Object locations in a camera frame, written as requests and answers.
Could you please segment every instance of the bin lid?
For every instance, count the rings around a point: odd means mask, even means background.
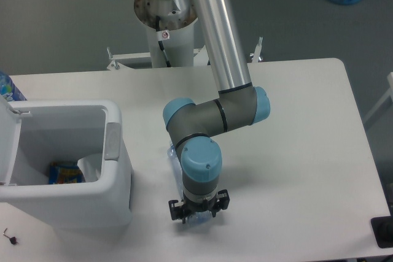
[[[17,155],[21,116],[0,95],[0,185],[8,185]]]

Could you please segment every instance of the light blue joint cap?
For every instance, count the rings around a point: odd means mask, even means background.
[[[221,149],[208,137],[194,137],[184,145],[181,163],[183,172],[192,180],[210,182],[221,173]]]
[[[187,106],[189,104],[195,105],[195,103],[190,98],[176,98],[170,101],[164,108],[162,113],[162,117],[165,121],[165,126],[168,127],[169,120],[173,117],[173,115],[180,110],[182,107]]]
[[[255,113],[254,122],[261,122],[270,115],[270,101],[266,91],[262,87],[254,87],[257,92],[257,112]]]

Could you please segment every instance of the white trash bin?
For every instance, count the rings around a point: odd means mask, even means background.
[[[56,228],[130,222],[133,170],[114,102],[0,96],[0,130],[0,202]],[[54,161],[81,162],[91,182],[49,185]]]

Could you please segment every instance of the clear plastic part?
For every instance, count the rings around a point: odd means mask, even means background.
[[[176,181],[177,190],[179,192],[179,196],[183,199],[183,180],[182,180],[182,166],[180,164],[179,159],[177,158],[176,151],[174,149],[173,144],[171,143],[171,147],[168,149],[168,157],[171,161],[173,175]],[[189,226],[195,226],[209,221],[212,218],[210,211],[205,212],[197,212],[187,217],[186,224]]]

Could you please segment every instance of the aluminum arm tube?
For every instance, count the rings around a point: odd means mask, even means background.
[[[194,0],[219,91],[251,84],[229,0]]]

